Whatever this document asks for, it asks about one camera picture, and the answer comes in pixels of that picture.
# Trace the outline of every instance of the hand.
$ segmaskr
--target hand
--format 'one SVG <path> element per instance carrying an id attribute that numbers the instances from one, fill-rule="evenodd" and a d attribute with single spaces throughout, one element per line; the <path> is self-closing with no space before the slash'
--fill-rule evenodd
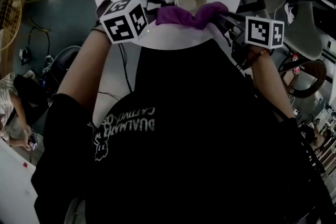
<path id="1" fill-rule="evenodd" d="M 24 141 L 24 140 L 19 140 L 19 142 L 18 142 L 17 145 L 24 147 L 24 148 L 25 148 L 26 150 L 28 150 L 28 151 L 31 150 L 31 148 L 30 148 L 30 146 L 28 145 L 28 143 L 27 143 L 26 141 Z"/>

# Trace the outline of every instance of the person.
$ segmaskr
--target person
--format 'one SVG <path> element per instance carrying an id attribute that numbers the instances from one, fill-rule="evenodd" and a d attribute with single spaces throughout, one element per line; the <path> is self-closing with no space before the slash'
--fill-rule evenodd
<path id="1" fill-rule="evenodd" d="M 28 139 L 31 131 L 28 125 L 35 123 L 47 110 L 48 103 L 43 91 L 29 76 L 35 75 L 33 71 L 27 73 L 28 77 L 13 72 L 0 80 L 0 137 L 10 146 L 23 146 L 29 149 Z M 18 115 L 24 132 L 23 139 L 11 136 L 6 125 L 13 117 Z"/>
<path id="2" fill-rule="evenodd" d="M 48 111 L 31 181 L 39 222 L 63 223 L 76 197 L 85 199 L 88 224 L 283 221 L 286 182 L 303 176 L 296 156 L 306 151 L 297 149 L 295 116 L 264 49 L 251 46 L 249 58 L 269 102 L 256 98 L 213 39 L 177 51 L 142 48 L 134 91 L 96 128 L 110 48 L 101 27 L 90 33 Z"/>
<path id="3" fill-rule="evenodd" d="M 306 139 L 308 144 L 310 144 L 310 146 L 311 146 L 311 144 L 316 139 L 314 129 L 307 124 L 302 124 L 302 126 L 300 127 L 300 131 L 301 131 L 301 134 L 303 135 L 304 139 Z"/>
<path id="4" fill-rule="evenodd" d="M 314 126 L 314 134 L 315 134 L 315 138 L 314 140 L 310 143 L 310 146 L 313 150 L 316 150 L 318 148 L 320 148 L 327 137 L 331 136 L 331 130 L 329 128 L 327 128 L 323 134 L 320 134 L 318 128 L 317 128 L 317 122 L 316 121 L 312 121 L 312 124 Z"/>

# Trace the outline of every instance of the bracelet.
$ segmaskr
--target bracelet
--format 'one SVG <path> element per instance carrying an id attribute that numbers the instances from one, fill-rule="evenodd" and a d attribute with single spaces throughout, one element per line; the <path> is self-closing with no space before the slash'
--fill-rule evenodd
<path id="1" fill-rule="evenodd" d="M 97 26 L 99 26 L 99 25 L 101 25 L 101 22 L 100 22 L 100 20 L 97 20 L 97 21 L 96 21 L 96 24 L 95 24 L 94 26 L 97 27 Z"/>
<path id="2" fill-rule="evenodd" d="M 102 31 L 102 30 L 99 30 L 99 29 L 96 29 L 96 28 L 91 29 L 91 31 L 97 31 L 97 32 L 101 32 L 101 33 L 107 35 L 105 31 Z"/>
<path id="3" fill-rule="evenodd" d="M 254 54 L 249 60 L 247 60 L 248 65 L 252 66 L 253 63 L 256 60 L 258 60 L 261 55 L 264 55 L 264 54 L 269 54 L 269 50 L 268 49 L 264 49 L 264 50 L 258 52 L 257 54 Z"/>

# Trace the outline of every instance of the purple towel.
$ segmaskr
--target purple towel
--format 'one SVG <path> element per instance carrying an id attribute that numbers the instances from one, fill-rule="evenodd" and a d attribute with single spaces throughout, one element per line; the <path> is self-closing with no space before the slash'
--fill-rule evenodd
<path id="1" fill-rule="evenodd" d="M 218 13 L 226 13 L 228 11 L 228 8 L 223 3 L 214 2 L 202 6 L 194 17 L 190 12 L 182 8 L 167 6 L 158 10 L 156 25 L 176 24 L 203 30 L 215 15 Z"/>

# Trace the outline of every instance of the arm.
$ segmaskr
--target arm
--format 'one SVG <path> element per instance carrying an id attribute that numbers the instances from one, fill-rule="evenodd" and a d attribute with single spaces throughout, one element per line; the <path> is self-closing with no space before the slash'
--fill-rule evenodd
<path id="1" fill-rule="evenodd" d="M 319 129 L 317 128 L 317 124 L 312 122 L 312 124 L 314 125 L 314 134 L 315 137 L 318 137 L 320 135 Z"/>
<path id="2" fill-rule="evenodd" d="M 92 31 L 58 90 L 58 93 L 74 98 L 91 115 L 95 107 L 100 78 L 110 47 L 107 35 Z"/>
<path id="3" fill-rule="evenodd" d="M 264 48 L 251 46 L 249 57 Z M 261 55 L 252 64 L 253 78 L 256 88 L 273 105 L 281 110 L 287 117 L 295 118 L 284 85 L 281 82 L 278 70 L 270 55 Z"/>
<path id="4" fill-rule="evenodd" d="M 21 123 L 21 127 L 25 133 L 25 141 L 26 143 L 28 142 L 28 138 L 29 138 L 29 131 L 28 131 L 28 125 L 27 125 L 27 121 L 26 121 L 26 114 L 25 111 L 22 107 L 21 104 L 21 98 L 19 96 L 16 96 L 12 93 L 9 94 L 10 96 L 10 101 L 12 102 L 16 113 L 20 119 L 20 123 Z"/>
<path id="5" fill-rule="evenodd" d="M 13 138 L 9 138 L 8 140 L 8 144 L 10 146 L 23 146 L 25 149 L 29 149 L 28 144 L 26 143 L 26 141 L 23 140 L 17 140 L 17 139 L 13 139 Z"/>

